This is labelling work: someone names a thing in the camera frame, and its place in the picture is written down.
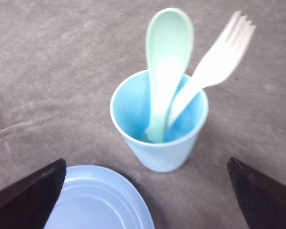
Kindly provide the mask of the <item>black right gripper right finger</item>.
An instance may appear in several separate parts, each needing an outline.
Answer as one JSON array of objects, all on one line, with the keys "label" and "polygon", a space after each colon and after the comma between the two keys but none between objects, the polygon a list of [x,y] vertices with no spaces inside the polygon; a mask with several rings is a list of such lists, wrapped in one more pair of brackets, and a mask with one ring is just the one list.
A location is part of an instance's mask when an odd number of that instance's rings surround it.
[{"label": "black right gripper right finger", "polygon": [[286,186],[232,157],[227,170],[251,229],[286,229]]}]

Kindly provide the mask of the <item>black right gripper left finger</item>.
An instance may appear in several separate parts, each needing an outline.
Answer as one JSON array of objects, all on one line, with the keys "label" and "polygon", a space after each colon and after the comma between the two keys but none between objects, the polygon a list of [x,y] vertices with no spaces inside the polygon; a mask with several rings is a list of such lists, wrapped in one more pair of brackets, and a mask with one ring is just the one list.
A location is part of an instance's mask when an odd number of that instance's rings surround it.
[{"label": "black right gripper left finger", "polygon": [[0,190],[0,229],[44,228],[66,176],[62,158]]}]

